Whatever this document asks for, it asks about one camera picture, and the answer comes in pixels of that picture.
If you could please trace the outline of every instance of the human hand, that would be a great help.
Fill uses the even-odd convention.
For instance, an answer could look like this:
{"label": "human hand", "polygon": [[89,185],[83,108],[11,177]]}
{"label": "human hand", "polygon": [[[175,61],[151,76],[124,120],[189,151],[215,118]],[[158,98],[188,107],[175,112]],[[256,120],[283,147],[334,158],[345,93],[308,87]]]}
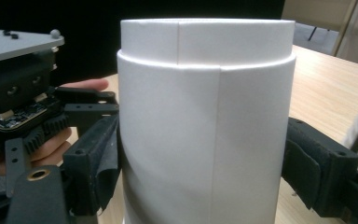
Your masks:
{"label": "human hand", "polygon": [[[108,87],[106,79],[89,79],[85,81],[63,84],[62,87],[93,89],[103,91]],[[71,136],[72,131],[66,128],[57,135],[50,138],[35,153],[31,154],[33,167],[41,165],[58,164],[62,160],[63,153],[71,146],[66,140]],[[0,158],[0,175],[6,173],[5,158]]]}

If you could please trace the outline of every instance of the wooden table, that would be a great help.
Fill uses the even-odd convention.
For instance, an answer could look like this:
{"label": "wooden table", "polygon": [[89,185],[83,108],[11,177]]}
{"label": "wooden table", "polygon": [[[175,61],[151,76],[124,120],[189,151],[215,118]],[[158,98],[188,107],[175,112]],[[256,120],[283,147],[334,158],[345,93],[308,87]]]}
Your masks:
{"label": "wooden table", "polygon": [[[290,117],[341,142],[358,114],[358,64],[293,46],[297,56]],[[117,76],[107,77],[110,91],[117,92]],[[100,223],[121,224],[123,218],[121,178],[115,196],[100,215]],[[277,224],[344,223],[337,218],[320,218],[308,210],[292,188],[281,181]]]}

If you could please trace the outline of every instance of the black 3d-printed part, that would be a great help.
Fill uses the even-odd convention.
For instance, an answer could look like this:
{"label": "black 3d-printed part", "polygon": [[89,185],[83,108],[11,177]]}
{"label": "black 3d-printed part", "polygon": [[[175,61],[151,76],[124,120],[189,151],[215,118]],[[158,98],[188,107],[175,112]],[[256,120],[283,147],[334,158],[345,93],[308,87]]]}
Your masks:
{"label": "black 3d-printed part", "polygon": [[297,119],[289,119],[286,139],[296,146],[285,152],[282,177],[319,216],[341,217],[339,196],[357,173],[358,155]]}
{"label": "black 3d-printed part", "polygon": [[96,214],[113,196],[120,173],[118,115],[100,119],[63,155],[65,173],[76,185],[76,216]]}
{"label": "black 3d-printed part", "polygon": [[55,135],[67,127],[69,127],[68,117],[64,114],[48,119],[43,123],[43,131],[47,136]]}
{"label": "black 3d-printed part", "polygon": [[54,54],[51,50],[1,61],[0,113],[24,105],[45,92],[53,64]]}
{"label": "black 3d-printed part", "polygon": [[25,172],[15,190],[6,224],[70,223],[59,167],[40,166]]}
{"label": "black 3d-printed part", "polygon": [[45,135],[43,129],[37,127],[33,129],[24,139],[24,147],[28,154],[35,152],[45,143]]}

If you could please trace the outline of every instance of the white cylinder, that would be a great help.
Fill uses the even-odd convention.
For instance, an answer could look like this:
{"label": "white cylinder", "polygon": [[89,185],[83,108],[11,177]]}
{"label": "white cylinder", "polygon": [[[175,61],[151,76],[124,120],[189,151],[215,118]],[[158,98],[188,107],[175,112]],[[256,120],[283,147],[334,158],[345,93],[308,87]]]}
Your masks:
{"label": "white cylinder", "polygon": [[121,23],[126,224],[272,224],[292,21]]}

